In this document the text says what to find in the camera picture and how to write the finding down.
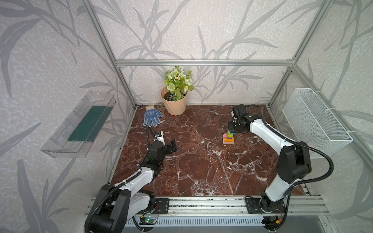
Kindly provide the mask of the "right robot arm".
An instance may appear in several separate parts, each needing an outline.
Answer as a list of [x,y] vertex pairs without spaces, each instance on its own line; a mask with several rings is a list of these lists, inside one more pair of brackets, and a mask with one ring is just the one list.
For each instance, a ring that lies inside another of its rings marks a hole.
[[[259,207],[264,213],[272,213],[283,204],[283,199],[289,197],[298,185],[325,180],[334,171],[332,159],[324,152],[309,146],[307,143],[294,141],[272,127],[263,118],[264,110],[258,108],[261,114],[250,114],[248,107],[254,104],[240,104],[232,108],[232,120],[228,123],[230,133],[253,133],[265,141],[278,154],[276,165],[277,175],[272,183],[262,192]],[[321,155],[328,162],[328,170],[320,177],[304,179],[312,172],[310,152]]]

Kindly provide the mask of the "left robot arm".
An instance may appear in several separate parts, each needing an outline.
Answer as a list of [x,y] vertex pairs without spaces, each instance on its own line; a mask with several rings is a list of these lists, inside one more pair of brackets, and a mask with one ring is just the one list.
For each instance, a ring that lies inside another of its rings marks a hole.
[[85,233],[121,233],[138,213],[155,209],[155,194],[144,190],[162,171],[166,155],[177,151],[176,141],[155,140],[137,171],[117,184],[105,184],[86,218]]

